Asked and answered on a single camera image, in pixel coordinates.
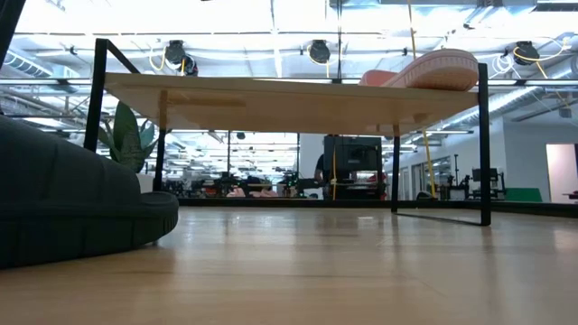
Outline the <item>pink slide sandal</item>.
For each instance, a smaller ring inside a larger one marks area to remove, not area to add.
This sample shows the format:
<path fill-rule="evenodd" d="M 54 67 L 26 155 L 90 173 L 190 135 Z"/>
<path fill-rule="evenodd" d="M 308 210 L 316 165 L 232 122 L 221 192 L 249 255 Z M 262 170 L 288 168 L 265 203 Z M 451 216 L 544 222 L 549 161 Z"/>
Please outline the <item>pink slide sandal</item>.
<path fill-rule="evenodd" d="M 358 85 L 469 91 L 478 78 L 478 61 L 471 53 L 442 49 L 420 56 L 399 72 L 369 70 L 363 74 Z"/>

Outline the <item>black screen on stand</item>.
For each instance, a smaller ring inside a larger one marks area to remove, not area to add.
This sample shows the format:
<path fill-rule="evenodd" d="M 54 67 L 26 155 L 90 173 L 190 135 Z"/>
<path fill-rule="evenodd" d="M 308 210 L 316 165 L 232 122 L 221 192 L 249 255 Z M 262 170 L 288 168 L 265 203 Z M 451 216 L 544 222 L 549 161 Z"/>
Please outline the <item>black screen on stand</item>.
<path fill-rule="evenodd" d="M 326 135 L 323 154 L 326 200 L 385 198 L 380 137 Z"/>

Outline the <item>green plant in white pot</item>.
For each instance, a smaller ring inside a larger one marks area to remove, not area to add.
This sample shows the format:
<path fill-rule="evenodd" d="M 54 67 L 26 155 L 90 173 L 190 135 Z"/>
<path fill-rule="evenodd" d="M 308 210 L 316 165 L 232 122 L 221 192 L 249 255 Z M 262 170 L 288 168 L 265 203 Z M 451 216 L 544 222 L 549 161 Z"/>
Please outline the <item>green plant in white pot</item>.
<path fill-rule="evenodd" d="M 147 119 L 138 124 L 133 110 L 122 101 L 117 103 L 113 123 L 104 121 L 98 128 L 98 140 L 108 148 L 110 158 L 139 174 L 157 147 L 155 125 Z"/>

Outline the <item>distant desk with monitor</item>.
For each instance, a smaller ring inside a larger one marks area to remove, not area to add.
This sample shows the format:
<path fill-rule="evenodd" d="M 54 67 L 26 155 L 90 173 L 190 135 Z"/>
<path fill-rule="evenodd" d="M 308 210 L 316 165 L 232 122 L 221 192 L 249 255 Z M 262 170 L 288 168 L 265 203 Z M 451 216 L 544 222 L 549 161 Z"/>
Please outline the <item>distant desk with monitor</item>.
<path fill-rule="evenodd" d="M 481 184 L 481 169 L 471 170 L 471 180 Z M 489 169 L 489 195 L 492 200 L 504 200 L 507 190 L 505 187 L 505 174 L 497 168 Z"/>

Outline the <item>black slide sandal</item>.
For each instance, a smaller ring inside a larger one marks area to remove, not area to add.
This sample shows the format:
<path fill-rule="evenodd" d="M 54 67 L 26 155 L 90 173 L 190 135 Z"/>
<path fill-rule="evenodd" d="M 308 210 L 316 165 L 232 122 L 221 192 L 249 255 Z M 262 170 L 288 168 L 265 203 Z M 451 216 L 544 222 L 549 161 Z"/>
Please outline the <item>black slide sandal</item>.
<path fill-rule="evenodd" d="M 178 210 L 125 166 L 0 116 L 0 269 L 129 251 L 169 234 Z"/>

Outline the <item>green board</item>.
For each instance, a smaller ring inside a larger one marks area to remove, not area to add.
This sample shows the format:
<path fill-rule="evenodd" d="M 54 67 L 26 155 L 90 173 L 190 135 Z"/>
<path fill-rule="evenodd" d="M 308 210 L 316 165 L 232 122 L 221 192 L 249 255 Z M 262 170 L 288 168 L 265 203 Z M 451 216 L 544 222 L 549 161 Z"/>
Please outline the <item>green board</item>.
<path fill-rule="evenodd" d="M 538 188 L 506 188 L 506 201 L 542 202 L 542 195 Z"/>

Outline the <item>black metal rig frame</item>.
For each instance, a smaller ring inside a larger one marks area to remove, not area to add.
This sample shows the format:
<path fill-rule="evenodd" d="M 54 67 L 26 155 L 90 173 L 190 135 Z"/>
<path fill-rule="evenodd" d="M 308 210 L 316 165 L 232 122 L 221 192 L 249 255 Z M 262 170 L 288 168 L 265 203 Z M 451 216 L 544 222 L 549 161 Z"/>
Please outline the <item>black metal rig frame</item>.
<path fill-rule="evenodd" d="M 180 198 L 181 207 L 243 207 L 243 208 L 312 208 L 312 209 L 389 209 L 389 200 L 309 200 L 309 199 L 192 199 Z M 401 200 L 399 209 L 480 209 L 480 202 Z M 546 217 L 578 218 L 578 204 L 496 201 L 490 203 L 493 212 L 528 214 Z"/>

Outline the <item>wooden shelf black metal frame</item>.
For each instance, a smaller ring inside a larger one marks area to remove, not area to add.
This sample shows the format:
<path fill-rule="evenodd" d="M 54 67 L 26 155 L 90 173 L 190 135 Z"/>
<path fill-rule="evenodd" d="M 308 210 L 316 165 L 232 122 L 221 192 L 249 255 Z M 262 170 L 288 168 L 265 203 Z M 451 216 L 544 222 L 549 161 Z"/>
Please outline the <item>wooden shelf black metal frame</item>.
<path fill-rule="evenodd" d="M 168 129 L 217 129 L 271 133 L 379 135 L 393 139 L 391 211 L 398 212 L 401 136 L 479 107 L 481 169 L 479 226 L 491 223 L 489 195 L 489 77 L 469 91 L 366 87 L 236 78 L 142 74 L 109 39 L 95 44 L 84 148 L 98 146 L 102 100 L 109 93 L 159 127 L 157 160 Z"/>

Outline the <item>silver ventilation duct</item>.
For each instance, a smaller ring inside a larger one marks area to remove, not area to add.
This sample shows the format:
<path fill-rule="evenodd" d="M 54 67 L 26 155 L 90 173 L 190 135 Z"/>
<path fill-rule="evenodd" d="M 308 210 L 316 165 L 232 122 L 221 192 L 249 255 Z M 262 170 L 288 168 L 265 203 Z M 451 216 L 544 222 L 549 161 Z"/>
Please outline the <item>silver ventilation duct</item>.
<path fill-rule="evenodd" d="M 545 94 L 547 91 L 560 92 L 567 88 L 578 90 L 578 79 L 521 79 L 511 80 L 509 84 L 494 82 L 489 84 L 489 88 L 495 87 L 514 87 L 515 89 L 489 96 L 490 116 L 505 114 L 530 99 L 537 101 L 538 96 Z M 477 102 L 474 102 L 474 104 L 474 107 L 444 119 L 438 125 L 433 125 L 432 130 L 427 130 L 425 134 L 460 134 L 461 131 L 451 131 L 451 128 L 458 125 L 472 125 L 474 122 L 479 121 L 479 107 Z"/>

